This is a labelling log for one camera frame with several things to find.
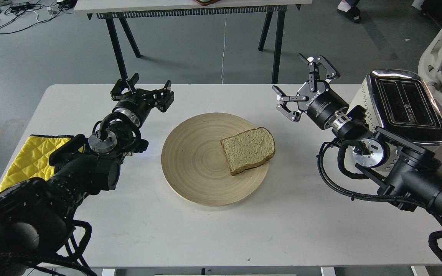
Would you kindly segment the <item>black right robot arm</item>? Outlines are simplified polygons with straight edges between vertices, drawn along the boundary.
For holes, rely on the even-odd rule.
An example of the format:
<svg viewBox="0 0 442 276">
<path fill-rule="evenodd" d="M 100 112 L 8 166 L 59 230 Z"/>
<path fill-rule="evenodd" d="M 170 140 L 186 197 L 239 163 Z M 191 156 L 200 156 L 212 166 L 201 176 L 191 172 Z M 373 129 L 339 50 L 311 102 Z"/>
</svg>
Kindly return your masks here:
<svg viewBox="0 0 442 276">
<path fill-rule="evenodd" d="M 322 180 L 351 200 L 388 202 L 402 211 L 417 207 L 442 227 L 441 161 L 430 149 L 442 144 L 442 116 L 424 80 L 411 71 L 375 69 L 363 80 L 353 102 L 331 87 L 340 74 L 324 56 L 304 57 L 309 74 L 296 95 L 278 86 L 277 110 L 290 121 L 307 115 L 335 138 L 321 145 L 317 168 Z M 337 147 L 337 168 L 350 179 L 372 180 L 376 194 L 348 190 L 324 169 L 324 155 Z M 442 230 L 430 233 L 428 246 L 442 262 Z"/>
</svg>

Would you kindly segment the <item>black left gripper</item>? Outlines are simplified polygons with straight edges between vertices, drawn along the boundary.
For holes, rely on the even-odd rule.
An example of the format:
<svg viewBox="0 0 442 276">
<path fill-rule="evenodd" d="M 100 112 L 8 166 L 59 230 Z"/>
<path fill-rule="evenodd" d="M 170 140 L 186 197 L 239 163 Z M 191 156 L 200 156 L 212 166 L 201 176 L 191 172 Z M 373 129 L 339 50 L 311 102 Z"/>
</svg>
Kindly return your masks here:
<svg viewBox="0 0 442 276">
<path fill-rule="evenodd" d="M 152 108 L 157 108 L 160 112 L 166 112 L 174 101 L 171 80 L 167 80 L 161 89 L 151 91 L 140 89 L 136 93 L 135 84 L 139 81 L 139 78 L 139 74 L 134 73 L 130 79 L 117 80 L 110 91 L 112 100 L 118 101 L 113 112 L 126 115 L 135 125 L 144 124 Z"/>
</svg>

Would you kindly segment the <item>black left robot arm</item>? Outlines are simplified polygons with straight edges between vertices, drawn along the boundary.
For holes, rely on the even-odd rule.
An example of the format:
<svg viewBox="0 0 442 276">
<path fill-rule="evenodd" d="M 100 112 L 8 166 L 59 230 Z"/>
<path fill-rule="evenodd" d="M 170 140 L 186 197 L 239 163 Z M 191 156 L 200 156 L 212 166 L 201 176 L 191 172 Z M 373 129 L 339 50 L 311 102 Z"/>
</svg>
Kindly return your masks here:
<svg viewBox="0 0 442 276">
<path fill-rule="evenodd" d="M 52 152 L 53 176 L 28 177 L 0 192 L 0 276 L 22 276 L 30 268 L 57 275 L 42 263 L 95 275 L 83 258 L 92 227 L 75 220 L 75 212 L 88 196 L 116 188 L 124 158 L 148 147 L 140 128 L 150 111 L 166 112 L 174 101 L 170 81 L 145 90 L 135 87 L 138 80 L 138 74 L 118 80 L 110 92 L 116 106 L 93 133 Z"/>
</svg>

